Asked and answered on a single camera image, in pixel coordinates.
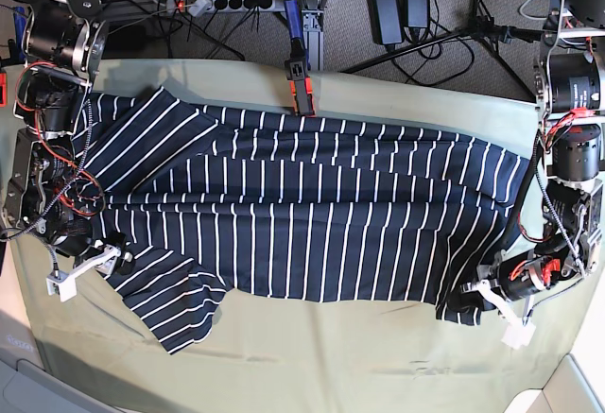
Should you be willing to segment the robot arm image left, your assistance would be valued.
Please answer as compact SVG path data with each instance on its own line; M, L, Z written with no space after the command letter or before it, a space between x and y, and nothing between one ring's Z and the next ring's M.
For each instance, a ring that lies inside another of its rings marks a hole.
M105 47L100 0L13 0L24 20L24 70L16 81L12 174L1 214L1 242L26 234L51 258L53 287L93 268L128 274L134 262L120 232L95 237L91 219L106 207L104 190L84 165L92 147L90 94Z

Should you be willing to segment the robot arm image right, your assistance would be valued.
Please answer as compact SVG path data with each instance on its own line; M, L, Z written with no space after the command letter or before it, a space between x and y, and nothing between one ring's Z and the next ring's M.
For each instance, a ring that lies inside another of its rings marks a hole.
M502 236L441 300L441 319L495 309L510 345L530 340L535 297L577 286L597 267L603 239L604 0L550 0L534 64L538 128Z

